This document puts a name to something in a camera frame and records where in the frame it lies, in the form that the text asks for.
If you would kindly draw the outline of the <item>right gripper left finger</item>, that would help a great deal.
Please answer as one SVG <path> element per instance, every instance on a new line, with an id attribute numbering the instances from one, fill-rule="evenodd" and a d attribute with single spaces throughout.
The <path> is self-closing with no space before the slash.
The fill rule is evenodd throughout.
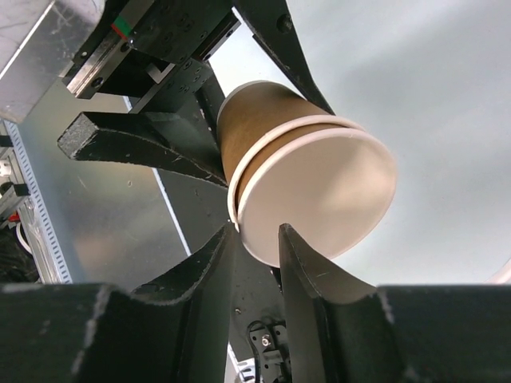
<path id="1" fill-rule="evenodd" d="M 4 284 L 4 382 L 222 382 L 236 233 L 126 292 L 104 283 Z"/>

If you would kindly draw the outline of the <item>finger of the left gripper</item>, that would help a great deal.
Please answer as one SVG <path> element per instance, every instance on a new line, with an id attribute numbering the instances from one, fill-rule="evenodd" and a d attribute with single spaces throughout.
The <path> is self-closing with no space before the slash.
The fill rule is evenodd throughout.
<path id="1" fill-rule="evenodd" d="M 334 111 L 317 87 L 285 0 L 238 0 L 234 7 L 253 38 L 296 89 L 314 105 Z"/>

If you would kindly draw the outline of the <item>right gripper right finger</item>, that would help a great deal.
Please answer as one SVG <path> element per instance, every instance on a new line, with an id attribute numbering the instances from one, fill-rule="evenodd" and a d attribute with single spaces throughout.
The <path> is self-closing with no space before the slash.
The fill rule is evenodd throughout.
<path id="1" fill-rule="evenodd" d="M 295 382 L 507 382 L 507 285 L 372 286 L 279 228 Z"/>

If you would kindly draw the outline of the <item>brown paper cup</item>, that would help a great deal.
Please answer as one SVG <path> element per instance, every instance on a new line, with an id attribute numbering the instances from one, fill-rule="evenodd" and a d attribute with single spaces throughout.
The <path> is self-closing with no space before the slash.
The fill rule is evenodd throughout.
<path id="1" fill-rule="evenodd" d="M 237 222 L 250 255 L 279 266 L 279 226 L 288 223 L 334 259 L 364 239 L 394 198 L 397 166 L 372 135 L 332 124 L 275 139 L 245 168 Z"/>
<path id="2" fill-rule="evenodd" d="M 333 115 L 288 87 L 271 81 L 252 81 L 233 90 L 220 106 L 216 123 L 228 184 L 228 214 L 233 223 L 238 223 L 238 202 L 248 182 L 245 170 L 273 140 L 312 124 L 363 130 L 360 124 Z"/>

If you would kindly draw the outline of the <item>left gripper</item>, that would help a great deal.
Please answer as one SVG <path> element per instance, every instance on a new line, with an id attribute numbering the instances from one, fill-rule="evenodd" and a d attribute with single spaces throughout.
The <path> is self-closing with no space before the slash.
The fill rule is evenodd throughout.
<path id="1" fill-rule="evenodd" d="M 206 61 L 236 23 L 231 1 L 4 1 L 1 116 L 23 120 L 61 81 L 78 99 L 153 98 Z M 227 186 L 207 128 L 175 113 L 82 112 L 57 139 L 71 160 L 157 168 Z"/>

